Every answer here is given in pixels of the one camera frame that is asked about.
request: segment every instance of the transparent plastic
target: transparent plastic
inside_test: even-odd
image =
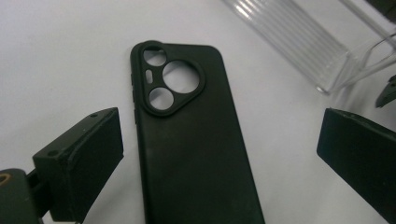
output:
[[[358,23],[374,34],[370,40],[366,39],[366,34],[360,36],[363,41],[359,41],[359,46],[352,46],[352,50],[292,0],[223,2],[273,45],[320,92],[337,91],[396,62],[396,42],[392,39],[393,35],[386,31],[388,28],[383,28],[350,0],[340,0],[338,4],[347,8],[346,12],[355,19],[359,18]],[[340,33],[342,35],[347,31],[338,31],[337,34]]]

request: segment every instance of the black phone case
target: black phone case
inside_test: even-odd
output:
[[[147,49],[164,50],[166,63],[148,64]],[[165,85],[163,68],[172,61],[198,71],[195,91],[177,93]],[[209,46],[148,41],[133,48],[131,64],[146,222],[264,223],[220,53]],[[169,109],[149,102],[159,87],[174,95]]]

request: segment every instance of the white table surface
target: white table surface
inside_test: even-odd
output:
[[[213,0],[0,1],[0,170],[30,172],[38,150],[116,106],[125,157],[84,223],[143,224],[129,55],[150,39],[221,52],[266,223],[387,223],[316,149],[327,107],[396,130],[396,102],[375,108],[395,67],[322,95]]]

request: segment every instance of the circular camera hole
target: circular camera hole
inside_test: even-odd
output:
[[[149,94],[149,102],[159,110],[165,110],[172,106],[174,97],[172,92],[166,88],[156,88]]]
[[[152,66],[161,66],[166,62],[166,54],[163,49],[146,49],[143,52],[146,63]]]
[[[197,89],[199,74],[190,64],[173,61],[163,69],[163,81],[172,91],[189,93]]]

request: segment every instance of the black clamp jaw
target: black clamp jaw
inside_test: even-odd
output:
[[[393,76],[388,81],[388,85],[381,92],[379,97],[376,99],[375,106],[382,107],[396,99],[396,76]]]
[[[388,223],[396,223],[396,133],[357,114],[326,109],[318,155]]]
[[[0,171],[0,223],[82,223],[123,158],[117,108],[89,115],[33,156],[35,169]]]
[[[396,0],[366,0],[389,21],[396,22]]]

